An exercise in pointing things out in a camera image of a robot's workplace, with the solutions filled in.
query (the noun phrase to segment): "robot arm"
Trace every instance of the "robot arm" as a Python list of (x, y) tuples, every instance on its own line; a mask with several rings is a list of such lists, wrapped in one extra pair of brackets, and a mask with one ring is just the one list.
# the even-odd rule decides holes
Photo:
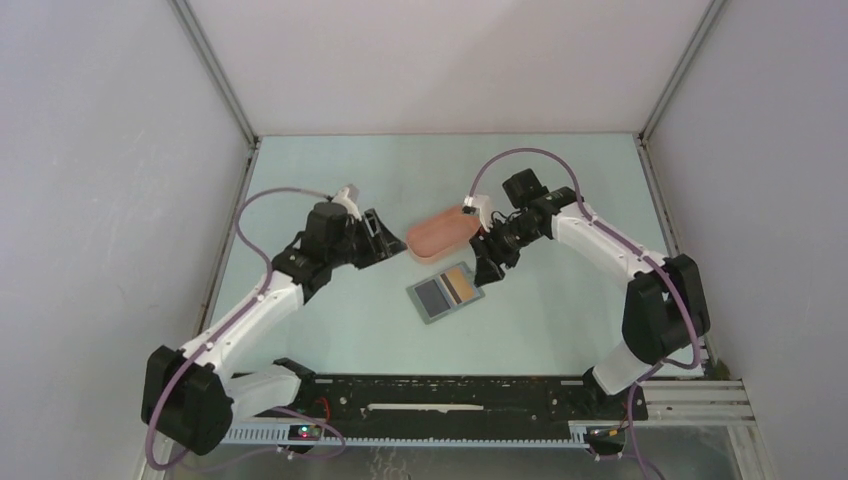
[(233, 420), (295, 399), (300, 379), (284, 365), (275, 363), (234, 378), (235, 369), (268, 331), (330, 281), (334, 268), (346, 264), (366, 268), (406, 249), (373, 209), (359, 212), (355, 195), (353, 187), (345, 187), (332, 201), (316, 204), (306, 228), (274, 257), (270, 279), (263, 276), (221, 321), (179, 350), (162, 346), (150, 356), (141, 411), (145, 423), (166, 384), (192, 352), (197, 356), (168, 397), (156, 429), (198, 455), (215, 448)]
[[(689, 344), (682, 314), (667, 297), (668, 289), (651, 264), (662, 268), (681, 293), (697, 335), (709, 330), (700, 274), (691, 258), (679, 255), (666, 259), (644, 249), (607, 226), (583, 202), (587, 218), (572, 189), (563, 187), (549, 192), (530, 169), (513, 175), (503, 187), (517, 211), (506, 221), (486, 219), (488, 224), (484, 225), (488, 229), (471, 239), (477, 257), (477, 286), (503, 279), (501, 265), (515, 267), (519, 250), (545, 236), (580, 252), (625, 292), (624, 340), (583, 376), (584, 384), (601, 400), (617, 395), (662, 359)], [(480, 206), (485, 203), (483, 197), (466, 199), (465, 211), (477, 214), (484, 210)], [(637, 246), (637, 251), (627, 248), (622, 240)]]

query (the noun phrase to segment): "white wall panel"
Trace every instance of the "white wall panel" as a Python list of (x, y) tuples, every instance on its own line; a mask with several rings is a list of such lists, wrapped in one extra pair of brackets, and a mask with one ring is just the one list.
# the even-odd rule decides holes
[(0, 6), (0, 477), (132, 478), (247, 147), (164, 0)]
[(260, 134), (638, 131), (709, 0), (194, 0)]
[(848, 3), (734, 1), (651, 139), (780, 478), (845, 478)]

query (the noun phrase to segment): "metal frame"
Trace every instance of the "metal frame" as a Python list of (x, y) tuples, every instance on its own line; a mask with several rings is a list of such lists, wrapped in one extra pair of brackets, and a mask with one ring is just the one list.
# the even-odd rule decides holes
[(206, 68), (206, 71), (209, 73), (209, 78), (221, 94), (224, 99), (224, 103), (227, 104), (227, 107), (230, 109), (230, 113), (232, 113), (236, 123), (238, 123), (239, 129), (241, 129), (241, 133), (244, 135), (247, 144), (251, 148), (255, 148), (259, 141), (256, 132), (250, 125), (250, 121), (247, 119), (247, 114), (244, 113), (244, 108), (242, 108), (230, 81), (227, 80), (227, 76), (224, 74), (224, 69), (221, 67), (221, 63), (215, 56), (215, 52), (212, 50), (212, 45), (209, 43), (209, 39), (206, 38), (203, 28), (201, 28), (200, 22), (197, 20), (197, 15), (194, 13), (194, 9), (191, 8), (188, 0), (168, 0), (168, 2), (174, 8), (174, 13), (180, 21), (180, 24), (185, 29), (189, 41), (197, 52), (197, 56), (200, 57), (200, 61), (203, 62), (203, 67)]
[(660, 98), (657, 100), (656, 105), (654, 105), (654, 109), (651, 111), (651, 114), (648, 115), (648, 120), (645, 122), (645, 126), (640, 132), (642, 138), (650, 140), (651, 135), (654, 134), (654, 130), (656, 130), (660, 119), (665, 113), (666, 107), (669, 102), (671, 102), (674, 94), (677, 93), (677, 88), (680, 86), (680, 83), (689, 71), (689, 67), (692, 66), (698, 52), (701, 51), (701, 47), (704, 45), (707, 36), (718, 23), (721, 14), (724, 12), (724, 7), (727, 6), (728, 3), (729, 0), (712, 0), (709, 6), (707, 6), (707, 9), (704, 11), (704, 15), (701, 17), (701, 21), (695, 28), (695, 33), (692, 35), (692, 38), (689, 39), (689, 44), (686, 45), (686, 49), (680, 57), (680, 61), (677, 62), (677, 66), (674, 68), (671, 78), (668, 79), (668, 83), (666, 83), (665, 88), (660, 94)]
[[(215, 57), (214, 51), (200, 26), (189, 0), (169, 0), (169, 2), (173, 6), (180, 23), (185, 28), (187, 36), (196, 49), (204, 67), (207, 69), (210, 79), (222, 95), (222, 98), (230, 109), (231, 114), (238, 123), (242, 134), (251, 147), (250, 157), (248, 159), (244, 175), (240, 180), (241, 187), (237, 196), (237, 202), (230, 214), (230, 219), (232, 220), (234, 218), (237, 205), (240, 204), (246, 197), (259, 153), (260, 139), (257, 137), (255, 131), (250, 125), (247, 115), (239, 103), (232, 85), (227, 80), (220, 62)], [(663, 238), (670, 254), (678, 254), (681, 247), (677, 236), (677, 229), (675, 228), (674, 221), (664, 200), (661, 178), (651, 161), (649, 140), (662, 119), (668, 104), (677, 92), (680, 83), (685, 78), (686, 73), (689, 71), (694, 59), (701, 50), (704, 41), (718, 22), (727, 3), (727, 0), (713, 0), (710, 3), (683, 55), (681, 56), (680, 61), (648, 117), (644, 128), (640, 133), (634, 135), (634, 141), (645, 173), (645, 179), (648, 183), (654, 208), (657, 212), (658, 220), (663, 232)], [(211, 307), (214, 305), (218, 296), (221, 278), (223, 277), (224, 267), (226, 265), (226, 259), (232, 248), (233, 240), (234, 232), (233, 229), (230, 228), (227, 230), (227, 234), (223, 241), (218, 265), (209, 282), (209, 296), (207, 298), (207, 302), (204, 304), (203, 310), (200, 313), (199, 328), (202, 328), (202, 325), (208, 323), (210, 320), (209, 317), (212, 314)], [(709, 340), (706, 342), (706, 346), (708, 350), (712, 351), (712, 349), (709, 348)], [(757, 429), (754, 419), (754, 413), (753, 410), (751, 410), (742, 382), (711, 380), (655, 380), (648, 381), (644, 390), (649, 418), (646, 421), (637, 422), (637, 425), (727, 426), (731, 444), (742, 475), (742, 480), (772, 480), (774, 478), (768, 455), (763, 447), (759, 430)], [(267, 429), (269, 425), (278, 424), (280, 424), (280, 420), (278, 419), (256, 419), (255, 421), (249, 422), (247, 426), (250, 428), (258, 427), (260, 429)], [(581, 432), (585, 432), (586, 428), (592, 426), (603, 426), (605, 424), (609, 424), (609, 422), (569, 422), (569, 426), (576, 434), (573, 439), (574, 441), (581, 440)], [(244, 439), (239, 436), (240, 434), (236, 432), (236, 430), (240, 428), (244, 429), (245, 424), (234, 425), (231, 429), (231, 435), (228, 435), (227, 439), (222, 443), (245, 443)], [(258, 439), (255, 443), (261, 444), (260, 440), (261, 439)], [(374, 439), (358, 440), (362, 440), (363, 445), (376, 445), (376, 443), (374, 443)], [(431, 443), (433, 445), (439, 444), (438, 441), (434, 440), (432, 442), (427, 442), (427, 445), (430, 445)], [(445, 445), (471, 446), (464, 445), (462, 442), (445, 442)], [(501, 447), (565, 446), (573, 448), (582, 444), (575, 445), (574, 442), (562, 442), (562, 445), (558, 445), (556, 443), (524, 443), (522, 445), (497, 443), (496, 445)], [(409, 446), (425, 445), (420, 442), (412, 442)], [(161, 435), (157, 436), (157, 440), (154, 444), (154, 451), (157, 453), (158, 458), (167, 458), (173, 447), (173, 441)], [(164, 476), (165, 472), (156, 472), (146, 468), (144, 454), (142, 453), (140, 468), (136, 478), (138, 480), (158, 480), (164, 478)]]
[(239, 206), (247, 198), (247, 192), (250, 189), (250, 181), (253, 179), (253, 171), (256, 169), (256, 161), (259, 158), (259, 148), (262, 146), (262, 140), (257, 141), (256, 145), (248, 152), (247, 164), (244, 174), (239, 179), (239, 191), (236, 194), (235, 203), (230, 210), (229, 223), (227, 223), (227, 231), (224, 234), (224, 239), (221, 244), (221, 253), (218, 255), (218, 261), (215, 263), (215, 270), (209, 278), (209, 283), (206, 288), (209, 292), (206, 301), (201, 305), (198, 321), (193, 330), (195, 335), (199, 335), (211, 322), (211, 316), (215, 310), (215, 303), (218, 301), (218, 294), (221, 291), (221, 281), (226, 272), (227, 259), (230, 257), (230, 252), (233, 249), (233, 242), (236, 238), (236, 232), (233, 228), (236, 220), (236, 213)]

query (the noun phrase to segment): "purple tube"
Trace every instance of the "purple tube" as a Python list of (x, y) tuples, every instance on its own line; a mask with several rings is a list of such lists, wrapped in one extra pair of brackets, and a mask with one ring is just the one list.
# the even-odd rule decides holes
[[(671, 281), (671, 277), (668, 276), (668, 273), (662, 269), (660, 265), (657, 264), (652, 258), (648, 256), (642, 257), (643, 250), (638, 245), (624, 238), (621, 234), (615, 231), (612, 227), (606, 225), (600, 220), (592, 221), (592, 215), (589, 213), (589, 210), (583, 204), (583, 196), (580, 194), (580, 184), (577, 183), (577, 175), (574, 174), (574, 170), (557, 155), (547, 151), (542, 150), (540, 148), (532, 148), (532, 147), (524, 147), (524, 148), (513, 148), (512, 150), (507, 150), (503, 153), (495, 155), (488, 162), (483, 165), (483, 168), (477, 172), (477, 176), (474, 177), (474, 182), (471, 184), (471, 190), (468, 193), (468, 196), (473, 197), (474, 193), (477, 191), (477, 185), (480, 183), (480, 179), (483, 177), (483, 173), (496, 161), (508, 157), (509, 155), (515, 153), (537, 153), (539, 155), (544, 155), (565, 168), (565, 171), (568, 172), (568, 176), (571, 177), (571, 182), (574, 184), (574, 193), (577, 195), (577, 208), (580, 210), (580, 213), (583, 214), (583, 217), (586, 220), (589, 220), (590, 224), (595, 225), (598, 230), (606, 233), (610, 237), (612, 237), (615, 241), (621, 244), (624, 248), (630, 250), (634, 255), (637, 255), (648, 264), (649, 267), (653, 268), (654, 271), (660, 276), (660, 279), (665, 284), (666, 288), (669, 291), (672, 299), (674, 300), (675, 305), (677, 305), (678, 310), (680, 310), (681, 315), (683, 316), (683, 323), (686, 325), (686, 333), (689, 334), (689, 341), (692, 344), (692, 362), (691, 363), (682, 363), (676, 360), (672, 360), (670, 358), (664, 358), (659, 364), (655, 365), (651, 370), (648, 371), (645, 375), (640, 377), (637, 380), (637, 383), (643, 382), (653, 376), (657, 371), (662, 367), (662, 364), (674, 365), (680, 368), (685, 368), (687, 370), (693, 370), (698, 368), (701, 365), (701, 348), (698, 344), (698, 334), (695, 332), (695, 325), (692, 322), (692, 317), (689, 315), (689, 310), (686, 308), (686, 304), (683, 302), (683, 296), (680, 295), (680, 292), (677, 290), (677, 287), (674, 286), (674, 283)], [(642, 470), (642, 475), (645, 478), (650, 478), (648, 474), (648, 469), (653, 470), (661, 480), (665, 480), (662, 472), (657, 468), (656, 465), (649, 462), (647, 459), (642, 457), (642, 454), (639, 452), (639, 445), (636, 441), (636, 432), (634, 431), (633, 425), (633, 399), (636, 395), (636, 386), (634, 383), (630, 387), (630, 391), (627, 394), (627, 421), (630, 424), (630, 438), (633, 443), (633, 455), (624, 455), (623, 457), (633, 458), (639, 463), (639, 469)], [(602, 460), (612, 460), (613, 458), (604, 458), (601, 457)]]
[[(265, 263), (265, 278), (262, 281), (262, 285), (259, 287), (259, 293), (264, 293), (265, 290), (268, 289), (268, 285), (271, 283), (271, 274), (273, 273), (273, 267), (271, 266), (271, 259), (268, 258), (268, 255), (266, 255), (265, 252), (262, 251), (262, 249), (256, 246), (256, 244), (254, 244), (253, 242), (248, 240), (247, 237), (245, 237), (244, 232), (242, 232), (241, 230), (241, 216), (244, 213), (245, 209), (256, 200), (272, 193), (282, 192), (301, 193), (304, 195), (310, 195), (325, 200), (332, 198), (329, 195), (325, 195), (321, 192), (316, 192), (313, 190), (294, 187), (280, 187), (261, 191), (256, 195), (253, 195), (252, 197), (248, 198), (239, 207), (239, 209), (236, 211), (235, 219), (233, 222), (235, 224), (236, 235), (239, 237), (239, 239), (241, 239), (242, 242), (244, 242), (245, 245), (247, 245), (248, 248), (250, 248), (257, 255), (259, 255), (259, 258), (261, 258), (262, 261)], [(230, 319), (227, 320), (221, 328), (219, 328), (215, 333), (213, 333), (209, 337), (209, 342), (214, 343), (219, 338), (221, 338), (221, 335), (226, 333), (227, 330), (229, 330), (233, 325), (235, 325), (235, 323), (239, 321), (239, 319), (241, 319), (241, 317), (243, 317), (245, 313), (247, 313), (247, 311), (249, 311), (254, 305), (256, 305), (256, 301), (256, 297), (253, 297), (246, 304), (244, 304), (244, 306), (240, 308), (232, 317), (230, 317)], [(194, 361), (197, 360), (197, 358), (203, 354), (204, 348), (205, 346), (201, 345), (197, 350), (194, 351), (194, 353), (192, 353), (186, 359), (186, 361), (182, 365), (180, 365), (180, 368), (177, 369), (171, 379), (168, 380), (168, 383), (165, 385), (165, 388), (162, 389), (162, 394), (159, 396), (159, 400), (156, 402), (156, 406), (153, 408), (153, 413), (151, 414), (150, 422), (147, 425), (147, 435), (144, 441), (144, 454), (147, 457), (147, 464), (153, 470), (167, 470), (181, 462), (183, 458), (185, 458), (185, 456), (188, 454), (188, 449), (184, 449), (170, 461), (166, 463), (159, 463), (156, 461), (156, 458), (153, 454), (153, 442), (156, 438), (156, 424), (159, 423), (159, 417), (162, 415), (162, 410), (165, 407), (165, 402), (168, 400), (168, 397), (171, 395), (171, 392), (174, 390), (174, 387), (176, 387), (177, 382), (179, 382), (182, 376), (185, 375), (185, 372), (188, 370), (191, 364), (194, 363)]]

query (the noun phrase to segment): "purple cable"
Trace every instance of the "purple cable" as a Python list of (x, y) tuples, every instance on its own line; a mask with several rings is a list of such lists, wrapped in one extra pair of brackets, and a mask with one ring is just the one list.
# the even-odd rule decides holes
[(553, 153), (551, 153), (547, 150), (543, 150), (541, 148), (533, 148), (533, 147), (513, 148), (512, 150), (507, 150), (503, 153), (495, 155), (494, 157), (492, 157), (488, 162), (486, 162), (483, 165), (483, 167), (480, 169), (479, 172), (477, 172), (477, 176), (474, 177), (474, 182), (471, 184), (471, 190), (468, 192), (468, 196), (469, 197), (474, 196), (474, 193), (477, 191), (477, 185), (480, 183), (480, 179), (483, 177), (483, 173), (486, 172), (486, 170), (489, 168), (489, 166), (491, 166), (496, 161), (498, 161), (498, 160), (500, 160), (504, 157), (507, 157), (509, 155), (513, 155), (515, 153), (537, 153), (539, 155), (544, 155), (544, 156), (556, 161), (560, 165), (562, 165), (563, 168), (565, 168), (565, 170), (568, 172), (568, 176), (571, 177), (571, 182), (574, 184), (574, 193), (577, 196), (577, 208), (580, 210), (580, 213), (583, 214), (583, 217), (586, 220), (589, 221), (589, 225), (596, 226), (598, 228), (598, 230), (603, 231), (604, 233), (606, 233), (607, 235), (609, 235), (610, 237), (615, 239), (624, 248), (630, 250), (634, 255), (637, 255), (638, 257), (640, 257), (641, 260), (644, 260), (645, 263), (648, 264), (648, 266), (650, 266), (652, 269), (654, 269), (654, 271), (657, 272), (657, 274), (660, 276), (660, 279), (662, 279), (663, 283), (665, 284), (666, 288), (669, 291), (669, 294), (671, 295), (672, 299), (674, 300), (675, 305), (677, 305), (677, 309), (680, 310), (680, 313), (683, 316), (683, 323), (684, 323), (684, 325), (686, 325), (686, 333), (689, 334), (689, 341), (692, 344), (692, 362), (691, 363), (682, 363), (682, 362), (678, 362), (676, 360), (672, 360), (670, 358), (662, 359), (662, 361), (659, 364), (657, 364), (653, 368), (651, 368), (651, 370), (649, 370), (648, 373), (641, 376), (638, 380), (636, 380), (636, 383), (634, 383), (630, 387), (630, 392), (628, 393), (628, 400), (627, 400), (627, 421), (631, 426), (630, 437), (631, 437), (632, 442), (633, 442), (633, 455), (632, 455), (632, 457), (635, 458), (637, 462), (639, 462), (639, 468), (642, 470), (642, 475), (644, 475), (645, 478), (649, 478), (648, 470), (647, 470), (648, 468), (653, 469), (660, 476), (660, 478), (664, 478), (662, 473), (659, 472), (659, 470), (656, 468), (656, 466), (653, 465), (648, 460), (642, 458), (642, 454), (639, 452), (639, 446), (636, 443), (636, 435), (635, 435), (634, 426), (633, 426), (633, 399), (636, 395), (637, 384), (640, 383), (640, 382), (644, 382), (645, 380), (650, 378), (653, 374), (655, 374), (662, 367), (662, 364), (670, 364), (670, 365), (674, 365), (674, 366), (677, 366), (677, 367), (680, 367), (680, 368), (685, 368), (687, 370), (694, 370), (695, 368), (698, 368), (701, 365), (701, 348), (700, 348), (700, 345), (698, 344), (698, 334), (695, 332), (695, 325), (692, 322), (692, 317), (689, 315), (689, 309), (686, 308), (686, 303), (683, 301), (683, 296), (680, 295), (680, 292), (677, 290), (677, 287), (674, 286), (674, 283), (671, 281), (671, 277), (668, 276), (668, 273), (666, 273), (665, 270), (663, 270), (662, 267), (660, 267), (660, 265), (657, 264), (657, 262), (655, 262), (652, 258), (650, 258), (648, 256), (642, 257), (642, 254), (643, 254), (642, 248), (640, 248), (638, 245), (636, 245), (633, 242), (624, 238), (621, 234), (616, 232), (615, 229), (606, 225), (602, 221), (600, 221), (598, 219), (593, 220), (592, 214), (589, 213), (589, 210), (583, 204), (583, 196), (580, 194), (580, 184), (577, 182), (577, 175), (575, 175), (574, 170), (572, 170), (571, 167), (567, 163), (565, 163), (565, 160), (558, 157), (557, 155), (555, 155), (555, 154), (553, 154)]
[[(623, 454), (621, 454), (620, 457), (618, 455), (599, 455), (597, 452), (595, 452), (595, 450), (592, 447), (589, 447), (589, 454), (592, 455), (593, 457), (595, 457), (595, 459), (597, 459), (598, 461), (601, 461), (601, 462), (606, 462), (606, 461), (609, 461), (609, 460), (621, 460), (621, 459), (624, 459), (624, 458), (627, 458), (627, 459), (630, 459), (630, 460), (637, 460), (638, 459), (638, 457), (636, 455), (631, 455), (629, 453), (623, 453)], [(645, 465), (648, 468), (650, 468), (651, 470), (654, 471), (654, 473), (657, 474), (657, 477), (660, 480), (666, 480), (665, 475), (662, 474), (662, 471), (660, 471), (660, 468), (658, 466), (656, 466), (656, 464), (654, 464), (653, 462), (650, 462), (648, 460), (643, 460), (643, 461), (645, 462)]]
[[(262, 280), (262, 285), (259, 287), (259, 293), (265, 292), (268, 289), (268, 285), (271, 284), (271, 274), (274, 271), (274, 268), (271, 266), (271, 259), (268, 258), (268, 255), (262, 251), (256, 244), (251, 242), (244, 236), (244, 232), (241, 230), (241, 216), (244, 213), (245, 209), (256, 200), (270, 195), (272, 193), (282, 193), (282, 192), (292, 192), (292, 193), (301, 193), (304, 195), (310, 195), (313, 197), (329, 199), (332, 198), (329, 195), (325, 195), (321, 192), (316, 192), (313, 190), (307, 190), (303, 188), (294, 188), (294, 187), (280, 187), (280, 188), (272, 188), (269, 190), (264, 190), (252, 197), (248, 198), (236, 211), (234, 224), (236, 229), (236, 235), (241, 239), (241, 241), (247, 245), (247, 247), (253, 250), (259, 258), (265, 262), (265, 278)], [(256, 297), (251, 298), (242, 308), (240, 308), (229, 320), (227, 320), (221, 328), (219, 328), (215, 333), (213, 333), (207, 343), (214, 343), (218, 340), (221, 335), (226, 333), (235, 323), (244, 316), (254, 305), (256, 305)], [(156, 402), (156, 406), (153, 408), (153, 413), (150, 415), (150, 422), (147, 425), (147, 436), (144, 439), (144, 454), (147, 457), (147, 465), (153, 470), (167, 470), (174, 465), (178, 464), (185, 458), (188, 454), (188, 449), (184, 449), (182, 452), (178, 453), (174, 458), (166, 463), (159, 463), (156, 461), (156, 458), (153, 454), (153, 443), (156, 439), (156, 424), (159, 423), (159, 417), (162, 415), (162, 410), (165, 408), (165, 402), (168, 400), (168, 397), (171, 395), (171, 392), (177, 385), (177, 382), (185, 375), (185, 372), (189, 369), (189, 367), (194, 363), (195, 360), (198, 359), (203, 354), (205, 348), (205, 344), (198, 347), (197, 350), (194, 351), (186, 361), (180, 365), (180, 368), (174, 373), (168, 383), (165, 385), (165, 388), (162, 389), (162, 394), (159, 396), (159, 400)]]
[(255, 450), (251, 450), (247, 453), (239, 455), (236, 458), (232, 458), (230, 460), (227, 460), (226, 462), (219, 463), (218, 465), (214, 465), (214, 466), (211, 466), (211, 467), (191, 467), (191, 466), (186, 465), (184, 463), (180, 464), (180, 466), (185, 468), (186, 470), (188, 470), (190, 472), (194, 472), (194, 473), (211, 473), (211, 472), (217, 472), (219, 470), (224, 470), (225, 468), (229, 468), (229, 467), (231, 467), (231, 466), (233, 466), (233, 465), (235, 465), (235, 464), (237, 464), (237, 463), (239, 463), (243, 460), (246, 460), (250, 457), (254, 457), (256, 455), (263, 455), (265, 453), (274, 453), (274, 452), (277, 452), (277, 453), (285, 452), (285, 453), (288, 453), (289, 455), (296, 456), (298, 458), (303, 458), (303, 459), (306, 459), (306, 460), (327, 460), (327, 459), (341, 455), (344, 452), (345, 448), (347, 447), (347, 441), (345, 440), (344, 435), (342, 435), (341, 432), (339, 432), (336, 428), (334, 428), (332, 425), (330, 425), (326, 422), (323, 422), (321, 420), (316, 420), (314, 418), (308, 417), (308, 416), (303, 415), (301, 413), (295, 412), (294, 410), (289, 410), (288, 408), (276, 407), (276, 408), (272, 408), (271, 410), (273, 410), (275, 412), (279, 412), (279, 413), (285, 413), (286, 415), (289, 415), (289, 416), (292, 416), (292, 417), (295, 417), (295, 418), (299, 418), (303, 421), (317, 425), (317, 426), (321, 427), (322, 429), (324, 429), (325, 431), (329, 431), (330, 433), (335, 435), (336, 438), (339, 439), (339, 441), (341, 442), (341, 446), (339, 448), (337, 448), (336, 450), (333, 450), (330, 453), (321, 453), (321, 454), (314, 454), (314, 455), (292, 452), (291, 450), (287, 450), (287, 449), (284, 449), (282, 447), (263, 447), (263, 448), (257, 448)]
[[(474, 177), (474, 182), (471, 184), (471, 190), (468, 192), (468, 196), (474, 196), (474, 193), (477, 191), (477, 185), (480, 183), (480, 179), (483, 177), (483, 174), (486, 172), (486, 170), (489, 169), (489, 167), (493, 163), (504, 157), (508, 157), (516, 153), (537, 153), (539, 155), (544, 155), (562, 165), (562, 167), (565, 168), (565, 171), (568, 172), (568, 176), (571, 177), (571, 183), (574, 184), (574, 193), (577, 197), (577, 208), (580, 209), (580, 213), (583, 214), (583, 217), (589, 221), (589, 225), (595, 225), (598, 230), (603, 231), (604, 233), (615, 239), (615, 241), (620, 243), (624, 248), (630, 250), (634, 255), (641, 257), (643, 253), (642, 248), (624, 238), (621, 234), (616, 232), (615, 229), (606, 225), (602, 221), (592, 220), (592, 214), (589, 213), (589, 210), (583, 203), (583, 196), (580, 194), (580, 184), (577, 182), (577, 175), (574, 174), (574, 170), (572, 170), (571, 167), (567, 163), (565, 163), (565, 160), (547, 150), (542, 150), (541, 148), (533, 147), (522, 147), (513, 148), (512, 150), (507, 150), (503, 153), (495, 155), (483, 165), (479, 172), (477, 172), (477, 176)], [(669, 293), (674, 299), (674, 303), (677, 305), (677, 308), (683, 315), (683, 323), (686, 325), (686, 332), (689, 334), (689, 341), (692, 343), (692, 363), (684, 364), (671, 359), (666, 359), (664, 360), (664, 362), (689, 370), (698, 368), (701, 365), (701, 349), (698, 345), (698, 335), (695, 332), (695, 326), (692, 323), (692, 318), (689, 316), (689, 310), (686, 308), (686, 304), (683, 302), (683, 297), (680, 295), (680, 292), (677, 291), (677, 288), (671, 281), (671, 277), (669, 277), (668, 274), (655, 261), (653, 261), (650, 257), (644, 257), (643, 260), (645, 260), (645, 263), (647, 263), (651, 268), (654, 269), (654, 271), (657, 272), (657, 274), (660, 276), (663, 283), (665, 284), (666, 288), (668, 288)]]

